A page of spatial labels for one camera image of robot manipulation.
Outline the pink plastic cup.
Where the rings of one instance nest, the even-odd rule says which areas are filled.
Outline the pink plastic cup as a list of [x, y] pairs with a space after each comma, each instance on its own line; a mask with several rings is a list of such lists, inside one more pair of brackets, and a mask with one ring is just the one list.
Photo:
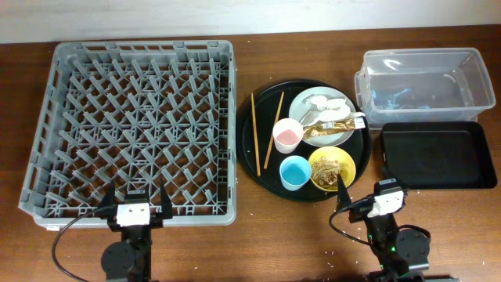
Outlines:
[[290, 154], [302, 141], [303, 127], [293, 118], [284, 118], [274, 125], [272, 136], [276, 149], [281, 154]]

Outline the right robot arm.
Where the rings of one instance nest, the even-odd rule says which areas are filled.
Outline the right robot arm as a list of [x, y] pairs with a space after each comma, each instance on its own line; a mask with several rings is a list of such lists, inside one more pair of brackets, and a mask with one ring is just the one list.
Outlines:
[[[398, 225], [394, 213], [405, 207], [408, 188], [397, 179], [375, 183], [372, 194], [352, 201], [340, 175], [337, 176], [337, 207], [329, 217], [330, 227], [341, 236], [369, 246], [380, 270], [369, 273], [366, 281], [454, 281], [454, 277], [426, 277], [430, 268], [431, 233], [414, 225]], [[363, 222], [367, 240], [339, 230], [333, 219], [347, 212], [349, 222]]]

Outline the yellow plastic bowl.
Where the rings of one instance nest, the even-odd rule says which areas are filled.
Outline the yellow plastic bowl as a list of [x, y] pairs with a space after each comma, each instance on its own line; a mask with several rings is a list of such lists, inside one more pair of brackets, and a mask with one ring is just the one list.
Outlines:
[[[344, 184], [346, 187], [351, 185], [355, 181], [356, 176], [356, 167], [355, 162], [351, 158], [351, 156], [341, 148], [335, 146], [324, 146], [315, 150], [309, 157], [308, 163], [313, 166], [313, 164], [321, 157], [325, 156], [331, 161], [337, 160], [341, 163], [343, 168], [343, 172], [340, 174], [342, 179], [344, 180]], [[312, 175], [310, 177], [313, 185], [325, 192], [337, 192], [336, 186], [328, 186], [327, 188], [319, 186], [312, 179]]]

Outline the brown food scraps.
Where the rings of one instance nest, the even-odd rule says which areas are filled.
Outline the brown food scraps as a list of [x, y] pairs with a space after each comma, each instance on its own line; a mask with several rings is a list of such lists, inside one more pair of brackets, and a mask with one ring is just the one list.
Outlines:
[[337, 185], [337, 176], [343, 172], [341, 163], [331, 161], [325, 156], [319, 158], [312, 166], [312, 179], [319, 186], [327, 188]]

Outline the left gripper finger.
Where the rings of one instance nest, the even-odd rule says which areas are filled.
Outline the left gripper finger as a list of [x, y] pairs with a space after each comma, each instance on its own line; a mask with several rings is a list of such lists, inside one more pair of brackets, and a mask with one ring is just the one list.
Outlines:
[[173, 218], [172, 202], [171, 198], [168, 196], [167, 191], [165, 189], [163, 179], [160, 180], [159, 191], [160, 191], [160, 206], [161, 206], [162, 218], [172, 219]]
[[115, 185], [114, 181], [110, 182], [110, 186], [106, 189], [105, 196], [98, 206], [98, 215], [115, 215]]

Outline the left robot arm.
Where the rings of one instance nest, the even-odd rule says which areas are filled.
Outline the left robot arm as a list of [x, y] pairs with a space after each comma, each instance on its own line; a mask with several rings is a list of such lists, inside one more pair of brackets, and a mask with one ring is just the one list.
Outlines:
[[124, 201], [115, 201], [115, 186], [110, 184], [101, 200], [98, 216], [105, 219], [110, 230], [121, 239], [109, 245], [101, 257], [107, 281], [151, 281], [151, 230], [164, 226], [173, 218], [172, 202], [165, 185], [160, 184], [160, 211], [151, 211], [150, 193], [129, 191]]

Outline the white paper napkin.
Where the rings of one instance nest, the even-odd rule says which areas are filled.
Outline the white paper napkin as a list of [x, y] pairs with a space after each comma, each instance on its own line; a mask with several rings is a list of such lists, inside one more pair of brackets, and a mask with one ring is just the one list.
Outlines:
[[330, 121], [343, 121], [349, 118], [361, 118], [365, 114], [352, 110], [347, 105], [347, 98], [328, 98], [322, 95], [310, 95], [304, 100], [306, 105], [313, 106], [300, 120], [303, 127]]

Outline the light blue plastic cup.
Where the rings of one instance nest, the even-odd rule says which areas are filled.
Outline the light blue plastic cup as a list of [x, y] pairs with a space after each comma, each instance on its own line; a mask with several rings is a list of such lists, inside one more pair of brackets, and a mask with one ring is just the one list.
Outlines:
[[281, 183], [289, 191], [302, 188], [310, 180], [311, 174], [311, 165], [301, 156], [286, 157], [279, 166]]

